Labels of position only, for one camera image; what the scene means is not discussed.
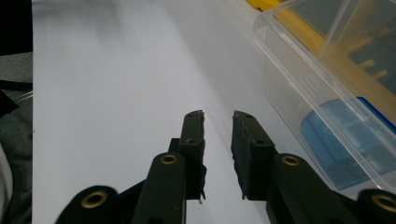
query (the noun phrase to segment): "blue object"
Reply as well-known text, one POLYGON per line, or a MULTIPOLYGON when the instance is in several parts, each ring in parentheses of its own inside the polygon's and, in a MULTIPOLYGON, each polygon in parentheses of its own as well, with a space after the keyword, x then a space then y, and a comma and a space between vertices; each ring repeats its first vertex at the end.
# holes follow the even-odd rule
MULTIPOLYGON (((332 100, 320 108, 379 174, 396 169, 394 156, 373 138, 373 134, 341 100, 332 100)), ((365 122, 370 125, 374 121, 369 119, 365 122)), ((305 117, 301 130, 337 189, 346 189, 369 179, 315 111, 305 117)))

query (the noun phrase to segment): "transparent plastic bin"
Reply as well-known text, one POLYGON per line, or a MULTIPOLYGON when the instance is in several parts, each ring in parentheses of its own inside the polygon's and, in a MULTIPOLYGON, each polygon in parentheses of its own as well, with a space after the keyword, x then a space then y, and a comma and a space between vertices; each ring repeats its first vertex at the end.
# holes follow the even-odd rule
POLYGON ((263 92, 329 186, 396 193, 396 1, 289 0, 253 32, 263 92))

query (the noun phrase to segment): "clear plastic container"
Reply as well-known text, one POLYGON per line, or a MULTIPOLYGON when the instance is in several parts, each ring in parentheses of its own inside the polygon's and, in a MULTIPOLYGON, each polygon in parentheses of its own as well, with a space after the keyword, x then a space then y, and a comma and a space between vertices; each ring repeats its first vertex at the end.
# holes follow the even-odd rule
POLYGON ((329 186, 396 193, 396 1, 289 0, 254 36, 263 92, 329 186))

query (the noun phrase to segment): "white table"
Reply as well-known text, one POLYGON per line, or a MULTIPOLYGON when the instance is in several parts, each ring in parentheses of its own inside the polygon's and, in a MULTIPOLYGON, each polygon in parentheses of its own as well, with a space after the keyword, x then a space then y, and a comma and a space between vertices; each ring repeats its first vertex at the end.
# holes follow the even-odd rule
POLYGON ((301 147, 261 90, 259 12, 244 0, 34 0, 33 222, 53 223, 81 190, 122 192, 205 111, 206 201, 187 223, 269 223, 241 199, 231 154, 235 109, 283 152, 301 147))

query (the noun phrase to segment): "white surface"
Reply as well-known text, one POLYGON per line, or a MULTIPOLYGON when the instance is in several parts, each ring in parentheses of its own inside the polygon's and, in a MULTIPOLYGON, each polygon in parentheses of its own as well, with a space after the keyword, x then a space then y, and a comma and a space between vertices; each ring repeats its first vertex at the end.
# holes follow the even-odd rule
POLYGON ((11 168, 9 168, 6 154, 0 144, 0 223, 3 223, 4 214, 11 200, 12 184, 11 168))
POLYGON ((187 223, 269 223, 241 200, 231 154, 235 109, 254 115, 284 152, 299 149, 262 95, 257 11, 243 0, 33 1, 33 222, 53 223, 92 185, 118 192, 146 178, 205 111, 206 201, 187 223))

